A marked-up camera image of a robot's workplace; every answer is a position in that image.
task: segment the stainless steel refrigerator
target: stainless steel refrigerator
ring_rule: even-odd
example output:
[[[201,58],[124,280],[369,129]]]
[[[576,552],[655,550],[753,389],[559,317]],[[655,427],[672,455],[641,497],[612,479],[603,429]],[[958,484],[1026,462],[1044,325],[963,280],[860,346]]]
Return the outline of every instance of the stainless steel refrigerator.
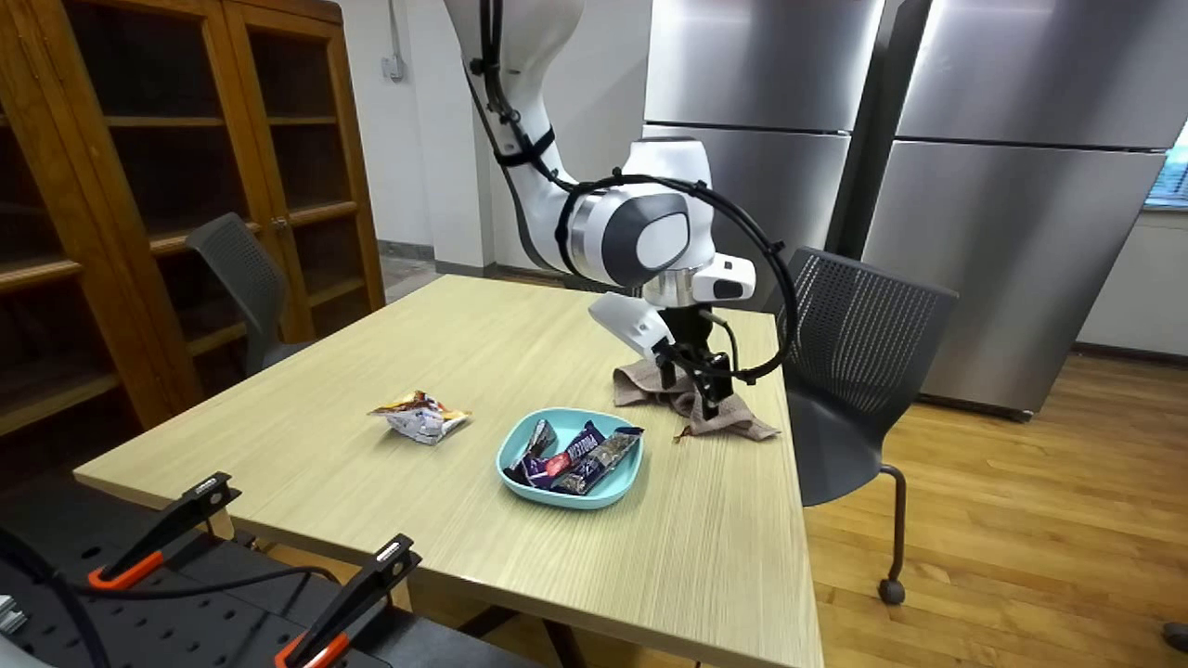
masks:
[[[963,291],[926,394],[1035,416],[1188,116],[1188,0],[905,0],[880,66],[854,253]]]
[[[655,0],[645,138],[698,138],[717,194],[773,242],[823,248],[880,12],[880,0]],[[717,246],[753,254],[728,222]],[[759,269],[750,304],[769,306],[775,290]]]

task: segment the snack package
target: snack package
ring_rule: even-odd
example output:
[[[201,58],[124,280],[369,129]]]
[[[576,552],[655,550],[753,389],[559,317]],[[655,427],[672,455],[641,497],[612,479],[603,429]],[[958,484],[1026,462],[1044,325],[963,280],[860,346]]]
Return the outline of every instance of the snack package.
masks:
[[[400,429],[414,440],[442,440],[451,429],[468,422],[468,410],[456,410],[422,389],[417,389],[414,398],[379,404],[372,406],[372,416],[382,416],[393,429]]]

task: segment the blue bowl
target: blue bowl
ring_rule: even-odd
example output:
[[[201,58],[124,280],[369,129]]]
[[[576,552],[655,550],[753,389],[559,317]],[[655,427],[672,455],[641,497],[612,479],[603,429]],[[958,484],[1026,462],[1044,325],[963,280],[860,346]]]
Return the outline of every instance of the blue bowl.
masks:
[[[640,462],[641,462],[641,437],[640,444],[608,471],[599,479],[593,488],[586,494],[559,494],[559,488],[539,488],[539,484],[525,484],[518,479],[504,473],[504,466],[513,466],[525,455],[526,437],[535,435],[535,427],[549,420],[559,429],[559,450],[565,450],[583,427],[586,420],[603,429],[612,435],[615,427],[630,427],[615,416],[603,416],[603,410],[580,410],[580,406],[545,406],[545,410],[533,410],[525,416],[510,437],[500,440],[498,455],[495,455],[495,473],[525,499],[535,505],[555,505],[555,508],[608,508],[622,497],[629,497],[629,488],[640,479]]]

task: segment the gray chair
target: gray chair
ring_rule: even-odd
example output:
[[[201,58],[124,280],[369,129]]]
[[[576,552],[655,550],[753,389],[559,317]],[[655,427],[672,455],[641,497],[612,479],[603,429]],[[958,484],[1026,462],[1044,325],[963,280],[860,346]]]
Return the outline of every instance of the gray chair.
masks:
[[[245,375],[273,367],[302,346],[280,340],[280,317],[286,306],[286,277],[252,236],[240,213],[227,211],[186,236],[191,248],[217,269],[229,291],[239,315],[248,325]]]
[[[884,437],[917,399],[958,295],[815,248],[795,248],[792,280],[800,335],[784,380],[801,505],[893,473],[894,541],[880,599],[904,603],[905,479],[884,462]]]

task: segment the white wall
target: white wall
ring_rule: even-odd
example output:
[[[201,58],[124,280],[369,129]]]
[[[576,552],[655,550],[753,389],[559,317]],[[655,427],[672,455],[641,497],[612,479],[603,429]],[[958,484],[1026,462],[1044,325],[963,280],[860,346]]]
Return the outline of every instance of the white wall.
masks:
[[[408,82],[385,82],[391,0],[338,0],[354,58],[369,184],[382,242],[432,246],[442,263],[533,265],[510,184],[472,116],[442,0],[393,0]],[[650,0],[586,0],[545,98],[571,173],[629,160],[641,129]]]
[[[1188,211],[1138,218],[1081,340],[1188,354]]]

